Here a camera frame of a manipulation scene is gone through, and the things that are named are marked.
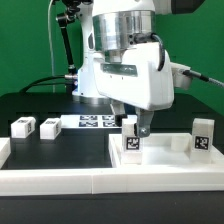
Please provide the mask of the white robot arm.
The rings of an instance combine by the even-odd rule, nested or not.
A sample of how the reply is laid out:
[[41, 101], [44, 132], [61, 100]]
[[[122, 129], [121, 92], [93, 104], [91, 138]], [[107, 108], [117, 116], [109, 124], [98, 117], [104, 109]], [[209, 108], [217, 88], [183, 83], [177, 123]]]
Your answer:
[[98, 103], [112, 100], [121, 119], [124, 106], [136, 108], [136, 136], [150, 135], [153, 115], [168, 109], [174, 88], [189, 79], [184, 65], [170, 61], [155, 32], [157, 14], [188, 14], [205, 0], [90, 0], [78, 14], [83, 32], [84, 60], [74, 95]]

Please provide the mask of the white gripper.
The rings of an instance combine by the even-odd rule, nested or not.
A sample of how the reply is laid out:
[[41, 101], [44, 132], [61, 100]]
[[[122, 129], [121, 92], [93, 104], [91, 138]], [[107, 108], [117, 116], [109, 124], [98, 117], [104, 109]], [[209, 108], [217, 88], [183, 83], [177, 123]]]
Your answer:
[[[126, 50], [122, 55], [121, 64], [106, 63], [102, 53], [93, 55], [98, 92], [108, 98], [141, 108], [137, 120], [140, 138], [150, 135], [153, 111], [170, 108], [174, 100], [168, 53], [165, 53], [165, 64], [161, 71], [158, 70], [159, 62], [158, 43], [137, 44]], [[111, 104], [116, 124], [121, 124], [127, 117], [121, 102]]]

